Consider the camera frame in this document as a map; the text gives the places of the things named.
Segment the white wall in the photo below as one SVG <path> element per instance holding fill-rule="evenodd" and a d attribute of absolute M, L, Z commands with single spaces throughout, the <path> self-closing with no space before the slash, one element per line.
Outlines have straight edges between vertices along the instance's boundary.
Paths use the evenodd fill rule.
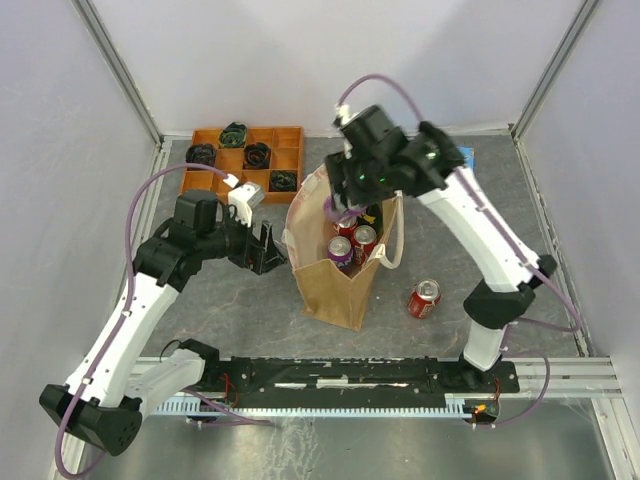
<path fill-rule="evenodd" d="M 154 145 L 68 0 L 0 14 L 0 478 L 46 478 L 38 405 L 113 307 L 125 207 Z"/>
<path fill-rule="evenodd" d="M 443 126 L 515 122 L 581 0 L 94 0 L 165 133 L 241 120 L 331 130 L 391 75 Z M 415 127 L 387 87 L 381 102 Z"/>
<path fill-rule="evenodd" d="M 640 429 L 640 3 L 601 2 L 525 147 L 593 339 Z"/>

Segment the robotic arm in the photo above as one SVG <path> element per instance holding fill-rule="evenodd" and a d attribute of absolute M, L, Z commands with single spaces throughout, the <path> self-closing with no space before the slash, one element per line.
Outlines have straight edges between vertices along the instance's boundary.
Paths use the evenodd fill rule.
<path fill-rule="evenodd" d="M 325 160 L 333 208 L 358 210 L 400 190 L 449 227 L 484 277 L 464 302 L 473 322 L 463 360 L 477 372 L 490 370 L 506 326 L 527 310 L 540 285 L 529 267 L 549 276 L 555 260 L 518 239 L 451 139 L 430 123 L 422 122 L 418 135 L 408 139 L 379 106 L 354 117 L 341 106 L 336 126 L 348 143 Z"/>
<path fill-rule="evenodd" d="M 261 275 L 285 262 L 271 227 L 263 222 L 253 236 L 252 207 L 264 198 L 258 185 L 246 183 L 229 193 L 229 205 L 215 193 L 190 190 L 176 201 L 166 220 L 139 248 L 134 260 L 135 297 L 127 319 L 90 381 L 87 366 L 99 355 L 125 304 L 123 296 L 89 354 L 64 385 L 47 385 L 40 404 L 59 425 L 73 395 L 86 386 L 67 432 L 109 452 L 122 453 L 142 421 L 162 402 L 201 380 L 217 378 L 218 350 L 195 340 L 182 342 L 161 364 L 137 378 L 131 371 L 156 324 L 202 262 L 227 257 Z"/>

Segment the wooden tray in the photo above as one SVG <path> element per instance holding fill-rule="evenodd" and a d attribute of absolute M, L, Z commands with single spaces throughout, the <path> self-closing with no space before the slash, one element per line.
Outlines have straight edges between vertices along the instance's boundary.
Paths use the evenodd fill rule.
<path fill-rule="evenodd" d="M 244 168 L 244 147 L 220 148 L 218 138 L 222 128 L 207 128 L 195 130 L 191 144 L 210 143 L 216 150 L 215 167 L 223 172 L 231 173 L 241 182 L 254 182 L 262 187 L 265 199 L 262 203 L 291 203 L 300 190 L 302 183 L 302 159 L 304 135 L 302 127 L 258 127 L 249 128 L 246 145 L 262 142 L 271 149 L 269 169 L 253 170 Z M 295 172 L 297 187 L 295 192 L 269 191 L 269 176 L 274 170 Z M 226 203 L 227 194 L 231 189 L 218 175 L 204 171 L 186 170 L 182 178 L 180 193 L 191 189 L 211 190 Z"/>

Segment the canvas bag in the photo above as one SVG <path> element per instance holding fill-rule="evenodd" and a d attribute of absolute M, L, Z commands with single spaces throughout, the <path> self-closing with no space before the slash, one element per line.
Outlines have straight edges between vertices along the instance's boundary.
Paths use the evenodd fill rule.
<path fill-rule="evenodd" d="M 378 266 L 382 261 L 387 268 L 395 268 L 402 257 L 403 199 L 398 195 L 382 202 L 382 237 L 371 258 L 350 278 L 327 258 L 327 244 L 335 235 L 323 210 L 323 203 L 329 195 L 329 180 L 323 165 L 305 179 L 291 202 L 283 242 L 287 246 L 298 290 L 304 299 L 302 313 L 333 325 L 360 331 Z M 397 245 L 394 261 L 391 262 L 386 258 L 385 247 L 396 218 Z"/>

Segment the bag handle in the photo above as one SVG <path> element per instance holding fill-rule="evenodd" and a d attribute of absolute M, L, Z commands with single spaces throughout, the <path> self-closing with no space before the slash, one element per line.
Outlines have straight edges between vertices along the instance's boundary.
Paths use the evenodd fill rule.
<path fill-rule="evenodd" d="M 380 263 L 384 267 L 391 270 L 398 268 L 400 265 L 400 262 L 402 261 L 402 251 L 404 250 L 404 199 L 400 190 L 396 191 L 396 198 L 398 199 L 398 211 L 396 212 L 396 225 L 398 231 L 396 233 L 396 254 L 393 257 L 393 262 L 387 258 L 386 245 L 383 243 L 376 245 L 369 256 L 369 259 L 379 259 Z"/>

